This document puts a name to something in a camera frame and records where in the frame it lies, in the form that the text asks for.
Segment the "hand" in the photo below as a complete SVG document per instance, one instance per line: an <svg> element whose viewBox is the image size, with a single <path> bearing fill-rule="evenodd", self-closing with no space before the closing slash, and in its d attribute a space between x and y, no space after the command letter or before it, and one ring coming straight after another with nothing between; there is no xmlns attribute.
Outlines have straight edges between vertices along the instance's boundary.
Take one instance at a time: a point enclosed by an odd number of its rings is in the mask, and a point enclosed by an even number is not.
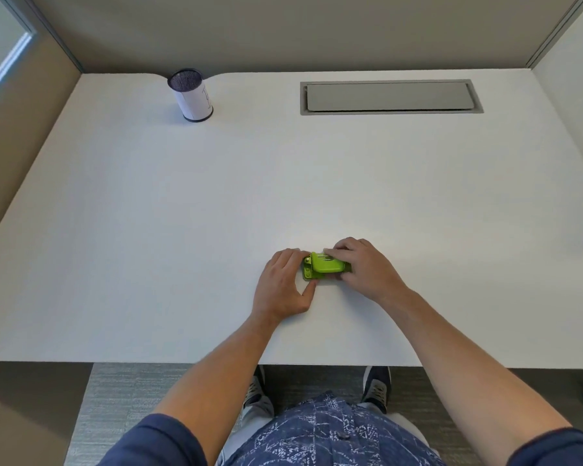
<svg viewBox="0 0 583 466"><path fill-rule="evenodd" d="M318 282L311 281L302 295L296 289L298 267L309 255L308 251L285 249L272 256L257 283L253 314L267 316L278 324L289 316L309 310Z"/></svg>
<svg viewBox="0 0 583 466"><path fill-rule="evenodd" d="M334 249L324 249L324 253L351 263L352 271L340 273L339 277L382 307L403 303L412 292L387 257L368 240L348 237L337 242Z"/></svg>

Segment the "leg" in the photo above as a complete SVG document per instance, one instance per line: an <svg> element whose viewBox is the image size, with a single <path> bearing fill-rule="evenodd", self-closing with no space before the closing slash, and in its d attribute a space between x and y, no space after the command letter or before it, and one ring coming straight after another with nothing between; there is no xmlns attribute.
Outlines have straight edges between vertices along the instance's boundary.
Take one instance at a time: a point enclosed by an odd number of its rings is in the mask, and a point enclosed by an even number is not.
<svg viewBox="0 0 583 466"><path fill-rule="evenodd" d="M409 431L429 446L421 431L410 420L398 413L387 414L390 394L391 371L389 367L368 366L365 369L365 376L363 376L363 397L359 406L387 416L389 420Z"/></svg>
<svg viewBox="0 0 583 466"><path fill-rule="evenodd" d="M240 428L232 433L216 461L221 466L235 451L246 443L257 430L274 418L274 407L270 398L264 394L265 374L263 366L259 365L253 375L252 383L244 398Z"/></svg>

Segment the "shirt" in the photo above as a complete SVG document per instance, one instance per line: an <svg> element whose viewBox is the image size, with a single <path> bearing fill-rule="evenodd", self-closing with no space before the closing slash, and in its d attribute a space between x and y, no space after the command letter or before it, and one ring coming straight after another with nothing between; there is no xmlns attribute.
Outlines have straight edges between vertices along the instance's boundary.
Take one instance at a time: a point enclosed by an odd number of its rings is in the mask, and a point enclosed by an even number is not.
<svg viewBox="0 0 583 466"><path fill-rule="evenodd" d="M443 466L440 457L385 416L331 393L293 407L258 430L226 466ZM101 466L207 466L198 440L178 420L152 414L128 431ZM519 448L508 466L583 466L583 432L561 429Z"/></svg>

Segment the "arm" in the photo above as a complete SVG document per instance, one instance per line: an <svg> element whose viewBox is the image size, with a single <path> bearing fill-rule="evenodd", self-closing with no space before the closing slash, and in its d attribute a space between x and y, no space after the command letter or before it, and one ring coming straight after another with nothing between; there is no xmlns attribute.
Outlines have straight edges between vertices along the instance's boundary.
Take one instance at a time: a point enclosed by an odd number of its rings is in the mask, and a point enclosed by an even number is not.
<svg viewBox="0 0 583 466"><path fill-rule="evenodd" d="M306 312L316 282L301 295L298 267L309 253L278 251L259 278L249 318L222 344L195 364L171 388L154 413L178 419L199 440L208 464L216 462L242 407L259 358L286 317Z"/></svg>
<svg viewBox="0 0 583 466"><path fill-rule="evenodd" d="M370 242L351 237L325 249L352 264L342 279L382 306L412 344L443 405L487 466L567 422L538 393L409 289Z"/></svg>

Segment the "person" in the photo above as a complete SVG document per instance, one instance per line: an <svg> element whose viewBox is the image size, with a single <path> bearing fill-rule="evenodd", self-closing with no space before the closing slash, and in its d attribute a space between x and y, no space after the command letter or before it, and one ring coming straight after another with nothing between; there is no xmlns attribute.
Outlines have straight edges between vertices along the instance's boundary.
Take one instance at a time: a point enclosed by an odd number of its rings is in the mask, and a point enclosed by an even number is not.
<svg viewBox="0 0 583 466"><path fill-rule="evenodd" d="M440 316L365 239L348 237L325 253L352 266L340 278L380 305L412 344L458 428L487 466L582 466L583 432L538 393ZM365 370L359 405L323 394L274 416L257 363L285 318L307 311L296 272L307 251L278 251L257 283L248 319L192 366L151 415L99 463L265 466L443 465L421 432L385 415L387 367ZM241 428L229 436L241 410Z"/></svg>

